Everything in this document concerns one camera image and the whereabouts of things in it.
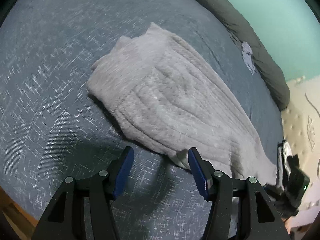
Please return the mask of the dark grey rolled duvet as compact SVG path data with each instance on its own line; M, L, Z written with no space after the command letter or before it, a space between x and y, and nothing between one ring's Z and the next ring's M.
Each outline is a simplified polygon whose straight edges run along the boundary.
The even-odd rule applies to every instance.
M275 63L265 46L244 16L229 0L196 0L209 10L239 42L247 42L252 49L253 63L266 83L271 97L280 111L287 108L290 90L281 68Z

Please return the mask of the cream tufted headboard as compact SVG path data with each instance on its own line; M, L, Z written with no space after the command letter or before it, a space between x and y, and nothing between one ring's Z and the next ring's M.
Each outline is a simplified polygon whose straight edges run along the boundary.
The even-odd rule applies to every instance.
M300 169L310 178L304 201L316 193L312 187L319 180L319 76L298 78L287 83L290 101L281 112L284 139L292 154L299 157Z

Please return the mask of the white folded garment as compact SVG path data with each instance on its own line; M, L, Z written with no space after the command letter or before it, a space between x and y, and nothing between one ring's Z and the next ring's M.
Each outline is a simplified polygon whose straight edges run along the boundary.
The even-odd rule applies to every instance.
M288 157L293 157L292 150L288 141L284 140L282 142L282 150L281 155L283 159L283 167L286 171L287 176L289 177L291 174L291 168L289 165Z

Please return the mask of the grey knit sweater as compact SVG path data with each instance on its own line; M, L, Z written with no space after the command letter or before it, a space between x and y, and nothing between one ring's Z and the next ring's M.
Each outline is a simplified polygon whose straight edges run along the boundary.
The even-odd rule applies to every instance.
M127 138L181 168L190 168L194 147L233 178L276 182L277 167L231 90L191 45L156 24L120 37L93 64L87 88Z

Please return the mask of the blue checked cloth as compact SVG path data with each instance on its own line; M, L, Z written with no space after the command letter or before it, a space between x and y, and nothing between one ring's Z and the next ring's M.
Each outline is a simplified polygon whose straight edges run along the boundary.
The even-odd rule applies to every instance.
M254 75L255 66L252 61L253 51L247 42L242 42L241 47L242 59L249 71L251 72L251 74Z

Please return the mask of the blue patterned bed sheet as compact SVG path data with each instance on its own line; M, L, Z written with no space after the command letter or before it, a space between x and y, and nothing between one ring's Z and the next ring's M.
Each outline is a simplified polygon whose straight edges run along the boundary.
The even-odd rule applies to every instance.
M90 67L123 35L151 23L192 45L234 93L270 161L283 139L281 114L251 74L227 29L195 0L18 0L1 26L1 187L39 219L62 181L88 178L126 146L135 162L112 204L121 239L200 239L210 204L193 176L126 140L90 97Z

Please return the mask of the black folded garment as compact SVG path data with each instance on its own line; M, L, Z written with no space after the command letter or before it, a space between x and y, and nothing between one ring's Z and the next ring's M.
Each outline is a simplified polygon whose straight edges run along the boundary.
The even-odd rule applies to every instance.
M300 164L299 156L297 154L289 155L287 157L287 163L289 166L288 176L291 177L297 174L299 171L299 164Z

